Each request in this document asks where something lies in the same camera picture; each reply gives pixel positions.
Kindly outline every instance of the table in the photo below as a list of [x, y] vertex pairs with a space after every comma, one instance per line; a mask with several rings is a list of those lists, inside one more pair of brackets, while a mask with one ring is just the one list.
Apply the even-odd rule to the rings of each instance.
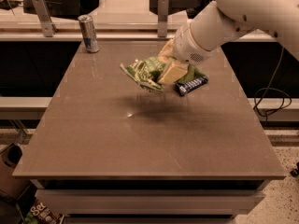
[[120, 69], [164, 44], [81, 44], [14, 172], [52, 210], [234, 217], [284, 178], [221, 49], [200, 66], [209, 82], [185, 97], [144, 91]]

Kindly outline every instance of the can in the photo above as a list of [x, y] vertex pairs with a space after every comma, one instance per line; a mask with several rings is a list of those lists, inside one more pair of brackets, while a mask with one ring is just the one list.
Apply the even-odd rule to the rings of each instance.
[[95, 53], [99, 50], [96, 40], [96, 32], [93, 25], [93, 18], [90, 15], [81, 15], [78, 17], [78, 23], [83, 35], [86, 50]]

